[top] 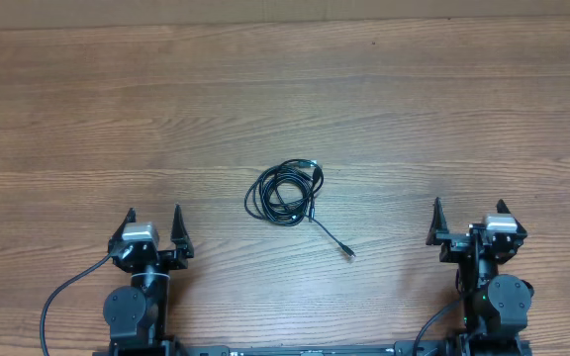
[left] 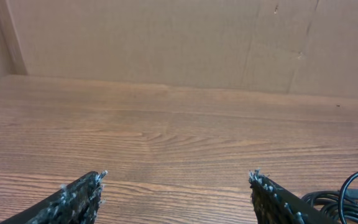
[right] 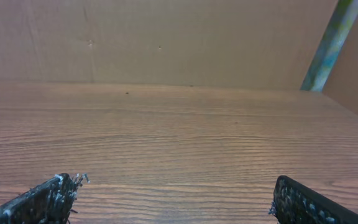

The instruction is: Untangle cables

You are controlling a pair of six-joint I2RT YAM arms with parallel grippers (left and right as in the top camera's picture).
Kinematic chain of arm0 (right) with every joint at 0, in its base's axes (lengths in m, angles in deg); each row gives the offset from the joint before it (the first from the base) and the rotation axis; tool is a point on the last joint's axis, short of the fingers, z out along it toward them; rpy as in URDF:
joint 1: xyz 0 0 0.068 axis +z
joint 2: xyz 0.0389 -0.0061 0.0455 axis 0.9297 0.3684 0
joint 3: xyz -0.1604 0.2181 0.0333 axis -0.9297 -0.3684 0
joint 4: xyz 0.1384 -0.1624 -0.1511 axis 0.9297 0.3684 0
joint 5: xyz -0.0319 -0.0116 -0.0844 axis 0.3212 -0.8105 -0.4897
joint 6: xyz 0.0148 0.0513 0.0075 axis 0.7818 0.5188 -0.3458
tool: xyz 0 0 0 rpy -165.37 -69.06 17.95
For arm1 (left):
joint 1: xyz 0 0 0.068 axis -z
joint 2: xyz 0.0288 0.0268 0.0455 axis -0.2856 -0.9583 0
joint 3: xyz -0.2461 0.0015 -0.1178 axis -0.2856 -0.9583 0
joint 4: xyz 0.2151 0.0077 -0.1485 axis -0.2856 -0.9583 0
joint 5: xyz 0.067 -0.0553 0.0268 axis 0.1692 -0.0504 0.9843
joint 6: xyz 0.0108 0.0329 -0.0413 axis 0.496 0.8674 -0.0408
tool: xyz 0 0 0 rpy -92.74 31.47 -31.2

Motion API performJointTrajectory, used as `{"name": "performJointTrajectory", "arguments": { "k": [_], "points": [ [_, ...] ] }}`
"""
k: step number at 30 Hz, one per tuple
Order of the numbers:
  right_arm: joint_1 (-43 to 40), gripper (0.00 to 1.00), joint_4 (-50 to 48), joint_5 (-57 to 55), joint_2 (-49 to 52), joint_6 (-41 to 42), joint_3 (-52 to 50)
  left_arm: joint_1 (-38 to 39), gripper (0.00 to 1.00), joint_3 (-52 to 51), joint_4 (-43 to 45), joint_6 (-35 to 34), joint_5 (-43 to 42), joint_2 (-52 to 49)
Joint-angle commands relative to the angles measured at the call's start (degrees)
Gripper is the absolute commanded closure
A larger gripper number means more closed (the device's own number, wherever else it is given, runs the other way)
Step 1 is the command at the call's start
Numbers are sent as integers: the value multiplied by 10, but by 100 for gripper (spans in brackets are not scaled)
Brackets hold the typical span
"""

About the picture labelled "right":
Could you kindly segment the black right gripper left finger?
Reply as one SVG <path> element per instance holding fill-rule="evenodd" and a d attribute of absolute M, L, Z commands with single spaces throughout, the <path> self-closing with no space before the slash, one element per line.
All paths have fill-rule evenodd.
<path fill-rule="evenodd" d="M 0 224 L 67 224 L 73 204 L 86 173 L 70 176 L 56 174 L 46 182 L 28 190 L 0 206 Z"/>

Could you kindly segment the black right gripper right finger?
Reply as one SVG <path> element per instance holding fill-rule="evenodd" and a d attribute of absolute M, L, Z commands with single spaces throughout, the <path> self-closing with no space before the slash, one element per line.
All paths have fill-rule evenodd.
<path fill-rule="evenodd" d="M 358 214 L 285 175 L 276 181 L 268 213 L 279 224 L 358 224 Z"/>

